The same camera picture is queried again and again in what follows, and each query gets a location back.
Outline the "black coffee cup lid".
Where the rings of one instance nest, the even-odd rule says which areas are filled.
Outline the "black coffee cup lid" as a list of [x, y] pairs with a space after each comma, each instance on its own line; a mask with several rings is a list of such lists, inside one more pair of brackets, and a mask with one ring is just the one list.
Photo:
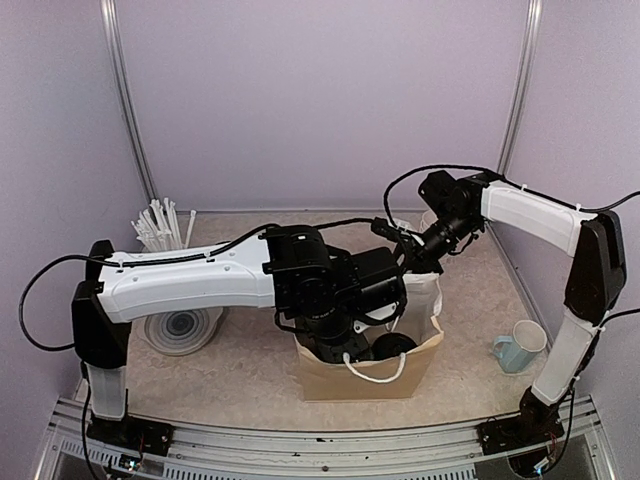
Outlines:
[[371, 352], [375, 361], [382, 361], [397, 357], [401, 353], [408, 353], [417, 347], [417, 343], [409, 336], [390, 332], [379, 336], [371, 345]]

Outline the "brown paper takeout bag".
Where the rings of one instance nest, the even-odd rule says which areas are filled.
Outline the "brown paper takeout bag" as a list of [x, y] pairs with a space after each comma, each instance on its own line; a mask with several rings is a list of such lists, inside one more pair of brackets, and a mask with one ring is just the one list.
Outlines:
[[370, 360], [326, 363], [297, 340], [297, 383], [307, 402], [359, 402], [411, 397], [432, 364], [445, 334], [438, 316], [443, 294], [440, 275], [404, 276], [408, 304], [389, 326], [368, 327]]

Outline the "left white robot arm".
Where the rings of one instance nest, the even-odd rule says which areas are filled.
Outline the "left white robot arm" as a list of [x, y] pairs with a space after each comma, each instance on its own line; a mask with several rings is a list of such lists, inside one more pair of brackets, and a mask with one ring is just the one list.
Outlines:
[[306, 225], [267, 224], [235, 241], [176, 253], [116, 252], [96, 243], [72, 300], [75, 350], [85, 363], [92, 413], [121, 445], [140, 434], [127, 412], [131, 323], [155, 314], [214, 307], [274, 309], [276, 326], [309, 340], [325, 363], [365, 359], [359, 324], [400, 317], [407, 294], [387, 247], [351, 254]]

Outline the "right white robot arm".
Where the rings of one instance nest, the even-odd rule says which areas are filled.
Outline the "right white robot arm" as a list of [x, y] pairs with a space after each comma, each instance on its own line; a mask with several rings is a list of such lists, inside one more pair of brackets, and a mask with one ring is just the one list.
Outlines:
[[562, 321], [530, 388], [537, 403], [557, 404], [586, 368], [626, 284], [619, 216], [557, 200], [482, 167], [435, 164], [412, 172], [423, 175], [418, 195], [436, 217], [413, 237], [416, 265], [439, 269], [443, 257], [462, 252], [488, 225], [517, 230], [565, 257]]

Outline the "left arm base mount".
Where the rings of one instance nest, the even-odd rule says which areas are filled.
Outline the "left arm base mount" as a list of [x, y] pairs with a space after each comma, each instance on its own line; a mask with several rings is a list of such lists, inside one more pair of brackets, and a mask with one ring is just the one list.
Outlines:
[[125, 391], [125, 415], [121, 420], [105, 420], [89, 412], [87, 436], [96, 441], [138, 452], [166, 457], [175, 427], [128, 413], [128, 391]]

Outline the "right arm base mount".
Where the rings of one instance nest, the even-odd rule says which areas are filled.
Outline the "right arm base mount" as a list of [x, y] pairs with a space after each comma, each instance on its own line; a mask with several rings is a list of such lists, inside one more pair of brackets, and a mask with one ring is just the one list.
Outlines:
[[544, 404], [532, 393], [531, 387], [527, 388], [515, 415], [487, 420], [476, 427], [483, 454], [503, 453], [562, 437], [565, 429], [559, 406], [559, 402]]

